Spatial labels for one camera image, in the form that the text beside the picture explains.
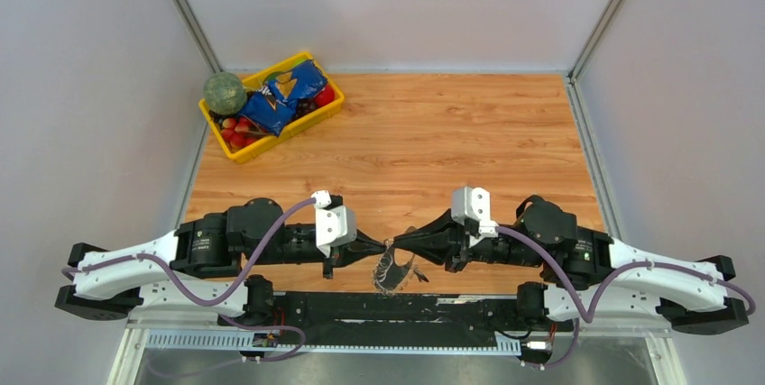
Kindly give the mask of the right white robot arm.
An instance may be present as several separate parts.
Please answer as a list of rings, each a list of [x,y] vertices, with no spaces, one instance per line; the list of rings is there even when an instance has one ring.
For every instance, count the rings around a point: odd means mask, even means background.
[[[511,224],[490,214],[488,193],[464,188],[439,218],[396,236],[393,246],[453,273],[481,262],[534,268],[520,284],[514,317],[527,328],[596,318],[659,320],[689,335],[746,325],[756,302],[734,283],[731,258],[682,261],[581,226],[543,197],[527,197]]]

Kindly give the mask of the red tomato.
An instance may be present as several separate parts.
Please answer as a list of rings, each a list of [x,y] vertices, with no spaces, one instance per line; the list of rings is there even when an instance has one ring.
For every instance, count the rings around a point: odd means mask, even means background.
[[[336,93],[334,89],[330,85],[326,85],[316,94],[313,98],[313,102],[316,104],[317,108],[321,108],[332,103],[335,100],[335,97]]]

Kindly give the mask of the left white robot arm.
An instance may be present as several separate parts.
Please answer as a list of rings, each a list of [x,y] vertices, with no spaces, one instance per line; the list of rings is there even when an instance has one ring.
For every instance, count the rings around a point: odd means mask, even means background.
[[[258,197],[132,247],[74,244],[62,271],[69,284],[60,287],[54,306],[92,321],[158,310],[266,325],[276,302],[272,283],[251,275],[254,266],[319,263],[329,279],[334,269],[384,250],[357,229],[340,196],[320,191],[288,210]]]

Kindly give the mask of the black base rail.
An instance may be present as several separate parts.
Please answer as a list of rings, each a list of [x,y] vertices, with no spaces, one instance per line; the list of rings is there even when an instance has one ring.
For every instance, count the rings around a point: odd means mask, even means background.
[[[541,313],[522,316],[515,298],[289,291],[274,297],[269,313],[244,314],[243,325],[291,325],[307,344],[487,346],[498,336],[546,333]]]

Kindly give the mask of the silver keyring plate with rings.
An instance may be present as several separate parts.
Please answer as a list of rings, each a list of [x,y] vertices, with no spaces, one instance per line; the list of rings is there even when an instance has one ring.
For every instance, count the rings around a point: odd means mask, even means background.
[[[386,297],[392,297],[402,292],[412,280],[429,283],[429,278],[419,268],[418,256],[415,253],[397,247],[393,239],[386,240],[384,245],[385,250],[372,272],[372,283],[377,292]],[[398,263],[399,252],[405,252],[409,257]]]

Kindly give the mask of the yellow plastic bin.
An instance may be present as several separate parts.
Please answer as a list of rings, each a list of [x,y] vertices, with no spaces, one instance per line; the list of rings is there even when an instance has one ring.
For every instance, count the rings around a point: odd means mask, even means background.
[[[217,73],[198,106],[228,159],[246,162],[338,114],[343,92],[303,51],[247,78]]]

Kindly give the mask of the green melon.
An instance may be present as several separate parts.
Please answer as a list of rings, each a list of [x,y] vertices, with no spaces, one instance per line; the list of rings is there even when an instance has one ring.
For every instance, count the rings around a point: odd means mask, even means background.
[[[242,80],[230,72],[210,76],[203,86],[203,97],[209,110],[218,115],[235,115],[247,103]]]

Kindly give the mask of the blue snack bag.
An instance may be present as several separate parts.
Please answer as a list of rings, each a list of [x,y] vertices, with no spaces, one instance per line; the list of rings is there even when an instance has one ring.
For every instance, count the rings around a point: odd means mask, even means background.
[[[327,84],[327,77],[315,62],[303,60],[292,69],[266,79],[237,115],[279,136],[291,122],[298,102],[314,98]]]

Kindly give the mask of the dark grapes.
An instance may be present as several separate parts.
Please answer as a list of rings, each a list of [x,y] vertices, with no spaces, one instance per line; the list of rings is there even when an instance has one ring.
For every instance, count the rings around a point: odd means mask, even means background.
[[[294,116],[292,117],[292,121],[296,121],[297,119],[300,119],[303,116],[309,115],[316,111],[318,109],[317,102],[311,98],[311,99],[301,99],[295,109]]]

